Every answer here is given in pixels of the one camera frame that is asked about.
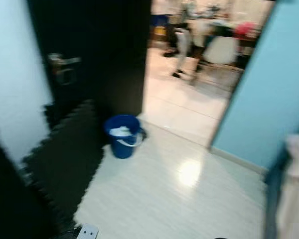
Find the light blue wall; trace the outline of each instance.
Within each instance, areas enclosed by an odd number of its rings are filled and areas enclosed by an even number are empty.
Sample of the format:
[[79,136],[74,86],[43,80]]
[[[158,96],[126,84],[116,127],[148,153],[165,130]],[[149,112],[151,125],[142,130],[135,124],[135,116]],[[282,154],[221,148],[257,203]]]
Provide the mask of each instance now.
[[25,0],[0,0],[0,144],[16,164],[48,133],[51,101]]
[[299,130],[299,0],[279,0],[213,147],[269,168]]

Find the floor tile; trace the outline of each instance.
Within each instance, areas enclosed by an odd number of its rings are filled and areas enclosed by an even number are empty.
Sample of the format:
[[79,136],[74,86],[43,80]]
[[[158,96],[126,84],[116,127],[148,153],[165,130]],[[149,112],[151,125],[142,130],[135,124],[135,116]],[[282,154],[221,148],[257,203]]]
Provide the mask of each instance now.
[[154,96],[157,89],[161,88],[162,82],[153,77],[146,77],[144,86],[145,96]]
[[152,96],[148,96],[145,102],[147,105],[139,118],[159,127],[169,128],[175,115],[182,110],[177,105]]
[[182,108],[172,120],[169,131],[196,143],[207,146],[219,121],[197,112]]
[[193,90],[183,107],[219,120],[227,104],[227,99],[223,97],[211,93],[202,94]]
[[260,239],[260,175],[144,123],[149,138],[128,159],[105,158],[75,214],[100,239]]
[[162,87],[163,89],[158,91],[156,97],[181,107],[184,106],[188,99],[185,83],[174,79],[174,82],[165,82]]
[[166,77],[164,80],[161,80],[160,85],[154,90],[152,95],[162,100],[166,100],[169,96],[173,95],[175,89],[181,82],[179,82],[178,79],[170,79],[171,77]]

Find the door lock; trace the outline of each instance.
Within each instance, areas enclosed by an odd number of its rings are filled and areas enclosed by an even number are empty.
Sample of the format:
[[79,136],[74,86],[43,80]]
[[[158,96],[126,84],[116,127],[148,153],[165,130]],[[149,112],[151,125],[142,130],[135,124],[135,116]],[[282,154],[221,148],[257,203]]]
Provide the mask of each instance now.
[[80,57],[63,59],[61,53],[48,54],[48,60],[52,65],[52,72],[56,76],[56,81],[61,85],[69,85],[76,81],[76,73],[73,68],[67,66],[81,62]]

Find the blue bucket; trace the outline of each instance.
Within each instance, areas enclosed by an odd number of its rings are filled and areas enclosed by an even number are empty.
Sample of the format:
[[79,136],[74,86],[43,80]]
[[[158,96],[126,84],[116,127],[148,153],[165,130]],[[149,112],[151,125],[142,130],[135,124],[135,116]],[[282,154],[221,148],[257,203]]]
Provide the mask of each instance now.
[[[131,136],[110,135],[110,130],[126,126]],[[128,158],[133,154],[134,148],[142,142],[142,129],[139,120],[131,115],[117,115],[109,118],[104,124],[105,133],[111,138],[111,149],[115,157]]]

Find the power strip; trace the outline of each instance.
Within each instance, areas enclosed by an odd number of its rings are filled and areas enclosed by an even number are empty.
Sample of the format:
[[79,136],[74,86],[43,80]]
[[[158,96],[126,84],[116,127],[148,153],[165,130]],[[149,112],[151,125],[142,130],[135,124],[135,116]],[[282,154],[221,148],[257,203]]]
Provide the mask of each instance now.
[[99,229],[90,224],[83,224],[76,239],[96,239]]

